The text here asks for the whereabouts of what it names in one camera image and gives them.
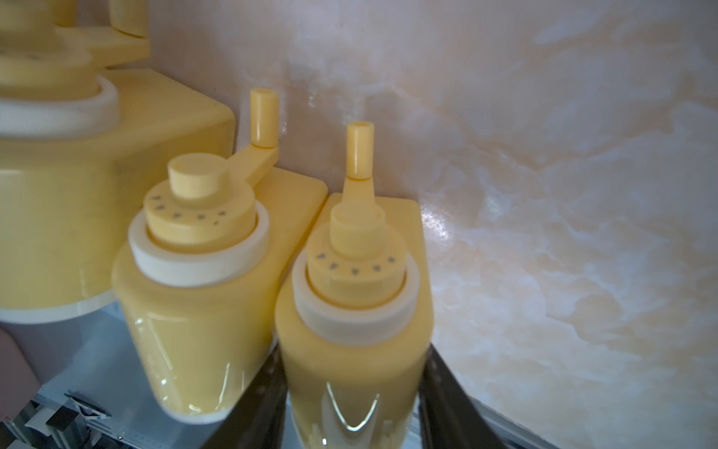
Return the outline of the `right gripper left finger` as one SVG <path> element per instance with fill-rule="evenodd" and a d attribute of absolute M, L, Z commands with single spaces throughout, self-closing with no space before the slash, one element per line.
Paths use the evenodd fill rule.
<path fill-rule="evenodd" d="M 281 448 L 287 395 L 280 346 L 276 344 L 237 405 L 201 448 Z"/>

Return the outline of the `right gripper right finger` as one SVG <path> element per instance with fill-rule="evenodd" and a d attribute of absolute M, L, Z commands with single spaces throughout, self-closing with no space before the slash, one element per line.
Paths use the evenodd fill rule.
<path fill-rule="evenodd" d="M 422 448 L 504 449 L 431 345 L 419 385 Z"/>

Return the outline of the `yellow sharpener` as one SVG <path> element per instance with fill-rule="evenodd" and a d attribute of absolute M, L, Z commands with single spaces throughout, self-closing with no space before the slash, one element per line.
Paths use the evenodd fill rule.
<path fill-rule="evenodd" d="M 189 425 L 224 420 L 263 365 L 280 287 L 328 194 L 278 168 L 278 94 L 250 101 L 250 143 L 171 159 L 112 269 L 153 396 Z"/>
<path fill-rule="evenodd" d="M 375 127 L 347 127 L 346 176 L 280 290 L 275 325 L 306 448 L 398 448 L 434 327 L 419 204 L 377 196 Z"/>
<path fill-rule="evenodd" d="M 187 153 L 228 156 L 232 110 L 136 62 L 148 7 L 1 5 L 1 319 L 35 325 L 111 303 L 110 273 L 144 196 Z"/>

